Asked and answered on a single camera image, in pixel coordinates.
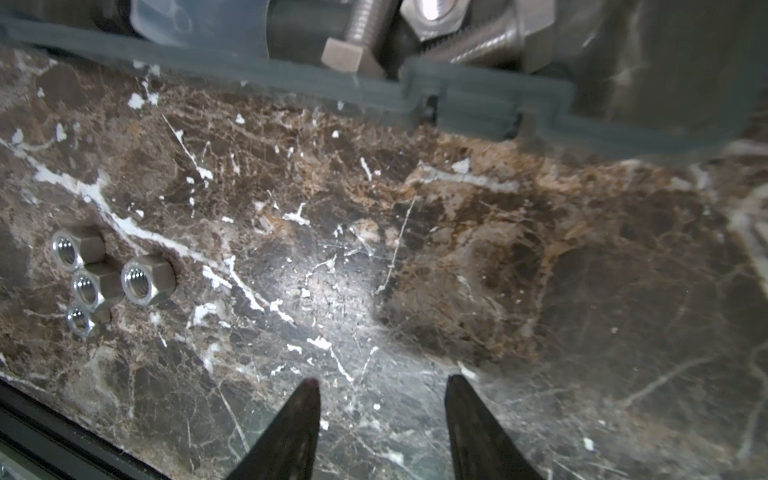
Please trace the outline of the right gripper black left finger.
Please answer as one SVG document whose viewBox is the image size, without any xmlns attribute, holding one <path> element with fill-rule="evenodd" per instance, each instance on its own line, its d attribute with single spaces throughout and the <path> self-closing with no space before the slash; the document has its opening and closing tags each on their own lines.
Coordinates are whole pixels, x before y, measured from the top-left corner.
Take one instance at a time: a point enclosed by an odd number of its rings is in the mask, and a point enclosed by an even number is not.
<svg viewBox="0 0 768 480">
<path fill-rule="evenodd" d="M 310 479 L 320 417 L 319 381 L 303 379 L 227 479 Z"/>
</svg>

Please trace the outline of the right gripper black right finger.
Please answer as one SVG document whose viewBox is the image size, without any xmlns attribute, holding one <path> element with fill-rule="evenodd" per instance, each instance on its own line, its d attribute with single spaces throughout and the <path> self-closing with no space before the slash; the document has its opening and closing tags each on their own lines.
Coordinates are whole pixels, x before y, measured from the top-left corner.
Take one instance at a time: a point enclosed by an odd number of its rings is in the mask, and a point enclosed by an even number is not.
<svg viewBox="0 0 768 480">
<path fill-rule="evenodd" d="M 540 479 L 463 375 L 451 375 L 446 422 L 456 479 Z"/>
</svg>

